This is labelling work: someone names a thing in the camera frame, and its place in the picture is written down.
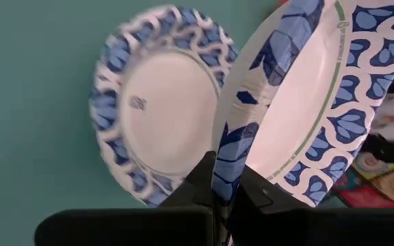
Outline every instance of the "plate rim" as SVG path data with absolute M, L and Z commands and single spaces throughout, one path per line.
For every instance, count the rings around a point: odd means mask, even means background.
M 166 21 L 165 19 L 169 18 L 169 14 L 174 16 L 174 20 L 169 20 L 170 23 L 167 24 L 171 24 L 171 26 L 168 32 L 164 33 L 164 36 L 161 38 L 166 39 L 165 37 L 168 36 L 168 38 L 171 39 L 167 44 L 168 48 L 174 47 L 173 49 L 184 52 L 186 55 L 196 60 L 199 66 L 202 66 L 211 78 L 217 97 L 225 82 L 226 74 L 229 72 L 233 61 L 235 61 L 239 53 L 232 38 L 229 37 L 223 27 L 213 21 L 212 18 L 209 18 L 194 8 L 184 8 L 177 5 L 159 5 L 140 12 L 129 22 L 121 23 L 115 32 L 112 32 L 112 34 L 107 37 L 102 53 L 100 54 L 100 59 L 96 63 L 94 84 L 88 103 L 90 115 L 102 159 L 108 166 L 112 176 L 124 190 L 128 191 L 137 200 L 149 206 L 158 206 L 163 199 L 168 197 L 171 192 L 180 185 L 185 175 L 178 174 L 177 179 L 173 179 L 172 176 L 161 174 L 160 172 L 152 172 L 134 160 L 135 157 L 130 153 L 131 150 L 129 151 L 128 149 L 125 133 L 120 126 L 122 124 L 119 111 L 120 96 L 122 94 L 122 87 L 125 86 L 124 83 L 120 82 L 120 78 L 126 74 L 126 72 L 129 72 L 129 70 L 125 71 L 125 68 L 128 60 L 132 55 L 135 55 L 135 48 L 146 48 L 146 39 L 159 39 L 159 36 L 162 35 L 162 25 L 164 24 L 161 23 L 161 21 Z M 144 25 L 151 25 L 152 27 L 152 32 L 148 34 L 148 38 L 145 40 L 137 40 L 137 38 L 134 38 L 134 40 L 138 41 L 137 44 L 128 39 L 130 35 L 134 35 L 134 33 L 143 30 Z M 189 45 L 189 50 L 178 46 L 178 43 L 175 41 L 179 38 L 184 38 L 186 35 L 191 35 L 190 33 L 194 36 L 192 36 L 187 43 Z M 110 52 L 113 45 L 120 45 L 120 50 L 126 51 L 126 57 L 128 57 L 125 60 L 119 57 L 124 65 L 121 69 L 117 70 L 111 69 L 109 67 L 109 60 L 106 59 L 108 58 L 107 52 Z M 122 55 L 122 52 L 119 51 L 119 53 L 117 53 L 115 51 L 114 54 Z M 147 52 L 147 55 L 151 54 L 153 54 L 153 51 Z M 216 60 L 213 63 L 212 60 L 210 60 L 211 55 Z M 217 72 L 221 72 L 222 76 L 217 77 Z M 100 117 L 99 113 L 101 113 L 98 96 L 103 95 L 108 90 L 115 92 L 114 104 L 111 106 L 111 108 L 115 110 L 115 114 L 109 126 L 107 128 L 102 128 L 99 127 L 97 122 L 97 117 Z M 169 189 L 165 188 L 165 185 L 159 181 L 159 178 L 166 179 L 167 181 L 169 180 Z M 135 184 L 138 182 L 145 182 L 146 186 L 143 189 L 136 189 Z

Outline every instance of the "white plate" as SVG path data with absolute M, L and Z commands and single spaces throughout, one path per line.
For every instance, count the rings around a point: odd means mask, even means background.
M 292 0 L 276 31 L 257 33 L 269 38 L 245 45 L 235 69 L 247 72 L 226 80 L 236 87 L 233 104 L 217 108 L 230 114 L 221 141 L 213 137 L 213 190 L 231 201 L 247 163 L 316 206 L 352 162 L 394 79 L 394 0 Z
M 218 93 L 237 54 L 217 23 L 173 5 L 108 37 L 91 114 L 105 162 L 137 199 L 159 205 L 211 149 Z

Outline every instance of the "patterned cloth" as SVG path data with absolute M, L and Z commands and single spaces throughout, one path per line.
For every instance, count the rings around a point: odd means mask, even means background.
M 361 152 L 319 207 L 394 208 L 394 162 Z
M 371 133 L 394 142 L 394 82 L 378 109 Z M 360 152 L 319 207 L 394 208 L 394 157 L 380 159 L 372 152 L 377 151 Z

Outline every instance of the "blue swirl pattern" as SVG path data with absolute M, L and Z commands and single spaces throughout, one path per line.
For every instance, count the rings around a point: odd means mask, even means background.
M 270 85 L 277 86 L 282 83 L 288 69 L 318 25 L 324 1 L 309 2 L 291 3 L 281 18 L 278 29 L 265 41 L 249 68 L 252 70 L 263 64 Z
M 98 131 L 109 130 L 116 121 L 116 92 L 100 92 L 95 87 L 91 90 L 90 100 L 94 113 L 92 119 Z
M 129 41 L 126 38 L 119 36 L 117 41 L 111 45 L 106 46 L 105 59 L 106 66 L 112 72 L 122 72 L 130 58 L 130 46 Z
M 246 164 L 246 157 L 258 132 L 258 124 L 252 122 L 247 126 L 228 132 L 224 126 L 223 136 L 214 167 L 212 189 L 227 204 L 235 196 L 241 173 Z
M 207 20 L 205 15 L 194 9 L 173 5 L 157 8 L 148 15 L 139 15 L 127 25 L 127 29 L 130 29 L 128 32 L 123 33 L 123 29 L 118 28 L 107 39 L 98 63 L 96 81 L 90 95 L 91 116 L 98 132 L 98 142 L 102 148 L 106 144 L 113 152 L 113 161 L 105 159 L 112 167 L 111 172 L 124 172 L 132 179 L 132 185 L 126 187 L 123 184 L 123 188 L 149 206 L 158 206 L 184 177 L 182 174 L 166 176 L 145 169 L 143 163 L 130 155 L 122 134 L 114 128 L 117 122 L 122 121 L 119 119 L 117 101 L 121 93 L 118 86 L 121 84 L 110 74 L 120 76 L 126 72 L 129 62 L 135 64 L 147 55 L 140 51 L 148 51 L 149 55 L 168 46 L 186 51 L 201 64 L 206 64 L 207 72 L 213 74 L 215 86 L 219 90 L 226 78 L 225 71 L 230 69 L 239 51 L 223 28 Z M 129 36 L 134 38 L 132 45 L 126 38 Z M 104 149 L 103 154 L 109 154 L 110 149 Z

